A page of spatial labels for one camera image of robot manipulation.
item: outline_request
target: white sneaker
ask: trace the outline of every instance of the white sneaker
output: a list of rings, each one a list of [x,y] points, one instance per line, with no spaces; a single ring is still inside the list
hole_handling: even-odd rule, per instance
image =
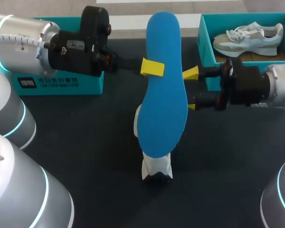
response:
[[[137,134],[137,118],[139,110],[142,105],[138,106],[135,118],[134,118],[134,135],[138,137]],[[143,154],[143,163],[142,163],[142,179],[149,182],[160,182],[167,183],[172,178],[172,168],[171,168],[171,155],[170,153],[167,156],[161,158],[151,158],[148,157],[144,152]]]
[[[225,56],[238,57],[246,51],[263,56],[276,56],[277,47],[283,39],[283,25],[274,27],[260,26],[256,22],[250,25],[227,30],[226,34],[214,38],[213,48]]]

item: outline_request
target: insole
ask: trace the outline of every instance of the insole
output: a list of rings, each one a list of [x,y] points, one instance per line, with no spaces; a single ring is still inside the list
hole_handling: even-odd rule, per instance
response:
[[[170,153],[184,131],[188,102],[181,68],[181,30],[169,12],[154,14],[147,26],[147,58],[165,65],[163,77],[148,76],[138,119],[138,140],[149,157]]]

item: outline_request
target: sneaker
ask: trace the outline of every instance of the sneaker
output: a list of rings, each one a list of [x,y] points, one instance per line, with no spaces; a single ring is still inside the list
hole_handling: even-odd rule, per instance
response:
[[[260,26],[256,22],[227,30],[214,38],[213,48],[225,56],[238,57],[246,51],[263,56],[276,56],[283,39],[283,25]]]

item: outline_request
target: black table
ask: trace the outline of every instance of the black table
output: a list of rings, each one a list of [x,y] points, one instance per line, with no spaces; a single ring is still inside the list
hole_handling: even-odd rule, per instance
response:
[[[145,55],[143,39],[109,46]],[[184,38],[182,49],[183,70],[200,63],[195,38]],[[285,110],[189,110],[171,157],[173,180],[152,187],[141,180],[133,134],[147,80],[125,70],[104,79],[101,96],[23,97],[37,123],[25,152],[70,191],[73,228],[263,227],[262,191],[285,162]]]

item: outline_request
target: teal shoe box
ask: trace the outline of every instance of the teal shoe box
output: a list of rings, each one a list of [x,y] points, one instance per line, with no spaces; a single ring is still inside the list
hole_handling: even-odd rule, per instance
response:
[[[223,34],[226,30],[257,22],[261,26],[275,26],[281,23],[284,27],[282,49],[285,53],[285,12],[273,13],[232,13],[232,14],[202,14],[199,24],[198,48],[201,62],[204,67],[218,67],[214,57],[212,43],[214,37]],[[285,61],[251,61],[243,62],[245,66],[258,66],[261,72],[271,64],[283,64]],[[219,91],[220,77],[207,78],[207,87],[210,91]]]
[[[52,21],[61,30],[76,32],[80,17],[36,18]],[[14,73],[12,84],[18,95],[100,95],[103,92],[104,73],[100,77],[58,71],[54,77]]]

